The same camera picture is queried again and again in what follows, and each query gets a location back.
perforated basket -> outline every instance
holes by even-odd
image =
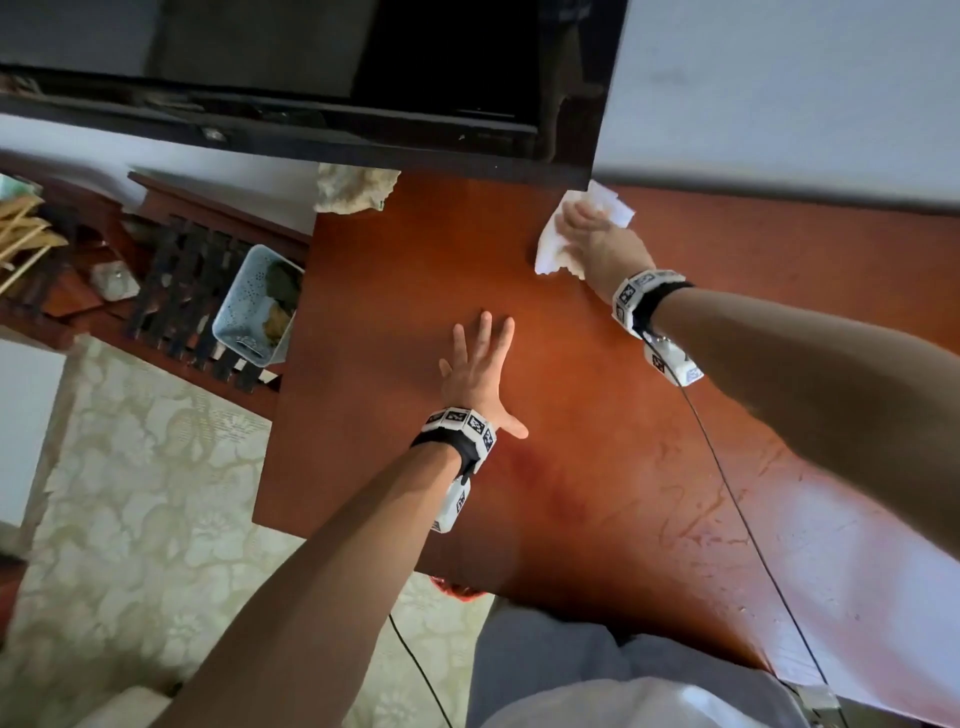
[[[267,295],[267,270],[278,260],[303,273],[299,265],[283,255],[274,253],[265,245],[254,245],[244,258],[223,305],[213,319],[213,336],[216,340],[257,367],[279,364],[286,359],[290,330],[294,325],[291,318],[275,347],[263,332],[263,324],[274,304],[274,300]]]

hand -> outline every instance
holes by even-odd
[[[494,429],[502,427],[514,437],[530,434],[526,425],[504,409],[500,403],[500,372],[514,340],[514,320],[508,318],[491,349],[490,338],[493,316],[489,311],[480,314],[480,331],[473,346],[473,356],[467,354],[467,336],[460,324],[453,327],[453,365],[440,360],[444,376],[441,397],[444,407],[468,407],[486,418]]]
[[[569,242],[566,251],[584,266],[590,288],[605,303],[613,303],[624,280],[657,267],[635,232],[614,225],[590,203],[564,203],[557,231]]]

person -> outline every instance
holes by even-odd
[[[587,204],[557,225],[606,302],[656,271],[643,243]],[[905,333],[698,287],[674,286],[650,329],[809,462],[960,556],[960,358]],[[500,401],[515,332],[453,329],[444,407],[524,438]],[[464,457],[427,439],[403,452],[267,580],[155,723],[339,726]],[[771,675],[666,639],[494,604],[477,642],[468,728],[481,725],[801,726]]]

forearm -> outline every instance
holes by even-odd
[[[654,328],[801,457],[960,555],[960,358],[890,329],[684,289]]]
[[[156,726],[339,726],[460,464],[427,443],[375,477],[257,591]]]

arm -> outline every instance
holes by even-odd
[[[605,301],[654,268],[588,206],[558,221]],[[960,558],[960,357],[915,336],[729,293],[668,295],[654,328],[805,460]]]
[[[468,356],[464,329],[454,328],[453,364],[440,367],[444,407],[475,409],[526,437],[499,397],[513,319],[492,350],[491,329],[485,311]],[[155,726],[339,726],[460,467],[441,443],[387,466],[253,595]]]

